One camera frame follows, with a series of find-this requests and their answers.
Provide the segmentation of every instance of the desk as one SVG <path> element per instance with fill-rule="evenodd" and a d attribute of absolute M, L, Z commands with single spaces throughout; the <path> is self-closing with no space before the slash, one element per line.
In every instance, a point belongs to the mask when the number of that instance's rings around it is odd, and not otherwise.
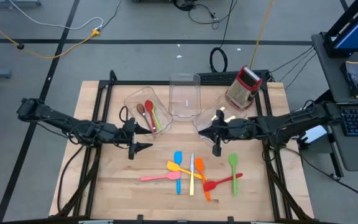
<path fill-rule="evenodd" d="M 329 90 L 320 97 L 320 100 L 334 100 L 343 105 L 358 104 L 358 99 L 351 97 L 344 75 L 339 69 L 346 60 L 358 61 L 358 52 L 350 58 L 329 58 L 323 46 L 323 37 L 316 34 L 311 39 L 329 86 Z M 358 137 L 345 136 L 340 125 L 332 127 L 332 131 L 345 169 L 358 171 Z"/>
<path fill-rule="evenodd" d="M 91 119 L 96 98 L 98 82 L 83 82 L 78 98 L 75 117 Z M 118 126 L 119 110 L 124 105 L 124 98 L 143 88 L 142 85 L 113 85 L 107 122 Z M 161 102 L 168 108 L 169 86 L 151 86 Z M 201 86 L 201 107 L 208 108 L 226 86 Z M 274 115 L 288 113 L 288 104 L 282 83 L 268 83 L 270 101 Z M 248 116 L 257 114 L 255 104 L 248 109 Z M 136 141 L 147 142 L 145 136 L 136 136 Z M 145 220 L 227 220 L 233 216 L 235 221 L 273 221 L 272 203 L 269 194 L 265 162 L 261 158 L 260 141 L 236 141 L 223 144 L 221 157 L 214 157 L 211 147 L 195 134 L 191 122 L 174 122 L 171 130 L 152 142 L 154 145 L 139 152 L 133 161 L 128 160 L 127 151 L 111 144 L 103 144 L 99 165 L 98 180 L 94 193 L 91 212 L 92 219 L 131 219 L 144 215 Z M 288 144 L 296 149 L 294 141 Z M 62 162 L 62 169 L 78 146 L 68 142 Z M 181 179 L 182 195 L 176 194 L 176 182 L 161 180 L 140 183 L 138 178 L 144 175 L 165 174 L 168 160 L 173 160 L 173 153 L 183 151 L 183 167 L 190 166 L 190 154 L 202 157 L 209 180 L 230 176 L 231 167 L 228 155 L 236 152 L 239 156 L 238 172 L 244 176 L 239 179 L 239 193 L 232 196 L 232 185 L 224 184 L 211 191 L 212 202 L 205 199 L 201 181 L 195 181 L 195 195 L 188 195 L 189 176 Z M 63 181 L 62 204 L 66 203 L 78 186 L 84 151 L 68 167 Z M 301 159 L 298 155 L 281 151 L 287 189 L 303 210 L 313 217 L 308 189 Z M 282 199 L 277 190 L 279 202 Z M 53 198 L 50 214 L 56 214 L 57 190 Z"/>

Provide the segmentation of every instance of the spatula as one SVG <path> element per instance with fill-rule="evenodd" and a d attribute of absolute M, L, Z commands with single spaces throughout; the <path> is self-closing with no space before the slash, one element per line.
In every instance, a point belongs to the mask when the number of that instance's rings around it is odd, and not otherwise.
<path fill-rule="evenodd" d="M 196 169 L 198 170 L 198 172 L 200 172 L 202 180 L 203 180 L 203 184 L 205 184 L 205 179 L 204 179 L 204 163 L 203 163 L 203 159 L 202 158 L 196 158 Z M 209 194 L 209 192 L 207 190 L 205 190 L 205 197 L 207 201 L 211 201 L 211 195 Z"/>
<path fill-rule="evenodd" d="M 236 165 L 238 163 L 236 153 L 230 153 L 229 163 L 230 163 L 231 169 L 233 171 L 233 194 L 234 194 L 234 196 L 236 196 L 237 195 Z"/>
<path fill-rule="evenodd" d="M 168 163 L 167 163 L 167 169 L 170 170 L 170 171 L 181 171 L 181 172 L 184 172 L 184 173 L 186 173 L 186 174 L 191 175 L 191 172 L 190 172 L 190 171 L 185 170 L 185 169 L 182 169 L 178 164 L 176 164 L 176 163 L 174 163 L 174 162 L 172 162 L 172 161 L 168 161 Z M 202 179 L 202 178 L 201 178 L 201 175 L 199 175 L 199 174 L 194 174 L 194 177 L 199 178 L 199 179 Z"/>
<path fill-rule="evenodd" d="M 173 155 L 173 160 L 175 161 L 176 164 L 180 165 L 181 164 L 181 158 L 182 158 L 182 153 L 181 151 L 176 151 Z M 177 179 L 177 194 L 180 194 L 180 179 Z"/>
<path fill-rule="evenodd" d="M 148 180 L 156 180 L 156 179 L 162 179 L 162 178 L 168 178 L 170 180 L 177 180 L 180 178 L 180 172 L 169 172 L 165 175 L 156 175 L 156 176 L 150 176 L 150 177 L 141 177 L 139 178 L 140 181 L 148 181 Z"/>
<path fill-rule="evenodd" d="M 240 178 L 242 177 L 242 173 L 239 173 L 239 174 L 236 174 L 236 178 Z M 210 191 L 210 190 L 213 190 L 215 189 L 215 187 L 218 185 L 218 184 L 221 184 L 223 182 L 227 182 L 229 180 L 232 180 L 233 179 L 233 176 L 230 176 L 226 179 L 223 179 L 223 180 L 220 180 L 220 181 L 207 181 L 204 183 L 203 187 L 204 187 L 204 191 Z"/>

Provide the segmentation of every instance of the clear plastic bin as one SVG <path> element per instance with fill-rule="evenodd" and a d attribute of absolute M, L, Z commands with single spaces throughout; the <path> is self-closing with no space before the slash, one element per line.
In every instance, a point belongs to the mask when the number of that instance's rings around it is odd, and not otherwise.
<path fill-rule="evenodd" d="M 206 110 L 204 110 L 200 115 L 198 115 L 193 120 L 193 125 L 195 127 L 195 132 L 198 134 L 198 131 L 204 130 L 211 126 L 212 121 L 217 119 L 216 110 L 222 110 L 224 113 L 224 120 L 229 122 L 231 119 L 235 118 L 245 118 L 247 116 L 247 111 L 230 96 L 223 94 Z M 207 140 L 209 143 L 213 143 L 210 139 L 199 135 L 201 139 Z"/>
<path fill-rule="evenodd" d="M 197 74 L 171 75 L 168 111 L 175 121 L 191 121 L 201 113 L 200 82 Z"/>
<path fill-rule="evenodd" d="M 154 104 L 154 115 L 153 113 L 149 113 L 149 111 L 146 109 L 145 102 L 148 100 Z M 146 129 L 155 129 L 155 132 L 150 134 L 150 136 L 153 138 L 160 136 L 170 129 L 171 123 L 173 121 L 172 116 L 161 103 L 153 88 L 145 87 L 131 94 L 125 98 L 124 104 L 128 107 L 128 111 L 140 126 Z M 143 106 L 144 115 L 138 111 L 138 105 Z"/>

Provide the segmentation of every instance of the floor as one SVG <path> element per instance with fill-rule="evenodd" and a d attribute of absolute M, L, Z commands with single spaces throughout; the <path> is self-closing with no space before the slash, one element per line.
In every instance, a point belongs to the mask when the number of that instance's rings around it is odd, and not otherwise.
<path fill-rule="evenodd" d="M 76 27 L 94 16 L 106 20 L 118 2 L 48 0 L 42 1 L 42 7 L 29 4 L 22 8 L 39 21 L 66 24 L 67 20 L 72 20 L 72 26 Z M 202 2 L 216 12 L 218 18 L 227 14 L 230 4 L 229 0 Z M 311 35 L 327 31 L 344 12 L 342 2 L 345 1 L 276 0 L 253 68 L 273 70 L 304 52 L 311 45 Z M 238 70 L 250 62 L 268 5 L 269 0 L 237 3 L 226 36 L 233 41 L 223 46 L 229 57 L 227 70 Z M 210 25 L 191 22 L 186 14 L 168 0 L 123 1 L 117 16 L 100 37 L 72 50 L 57 64 L 56 60 L 37 58 L 17 50 L 0 35 L 0 68 L 12 72 L 10 79 L 0 79 L 0 202 L 29 127 L 16 118 L 20 100 L 45 96 L 48 90 L 46 104 L 73 114 L 81 82 L 107 79 L 110 69 L 114 69 L 120 80 L 168 80 L 173 73 L 209 72 L 209 53 L 220 43 L 225 24 L 212 30 Z M 202 8 L 192 11 L 192 16 L 197 20 L 210 20 Z M 37 25 L 10 5 L 0 7 L 0 28 L 12 38 L 23 41 L 27 49 L 43 55 L 54 55 L 59 46 L 66 50 L 78 40 L 87 38 L 96 26 L 98 22 L 94 21 L 84 29 L 67 33 L 61 28 Z M 59 45 L 60 39 L 65 40 L 64 45 Z M 214 61 L 216 68 L 221 70 L 220 58 Z M 275 79 L 280 80 L 293 65 L 275 72 Z M 302 65 L 300 63 L 282 82 L 288 85 Z M 287 90 L 290 108 L 299 108 L 327 89 L 323 71 L 314 57 Z M 47 217 L 65 142 L 43 129 L 35 130 L 4 221 Z M 315 154 L 312 148 L 305 156 L 326 172 L 333 171 L 328 155 Z M 307 165 L 304 169 L 316 218 L 358 223 L 358 195 Z M 358 172 L 345 171 L 341 181 L 358 189 Z"/>

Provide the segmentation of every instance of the computer monitor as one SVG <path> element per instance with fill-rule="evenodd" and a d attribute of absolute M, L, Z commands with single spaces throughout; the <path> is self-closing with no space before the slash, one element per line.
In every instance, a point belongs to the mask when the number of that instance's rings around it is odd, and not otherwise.
<path fill-rule="evenodd" d="M 358 0 L 324 35 L 324 47 L 330 57 L 349 57 L 358 52 Z"/>

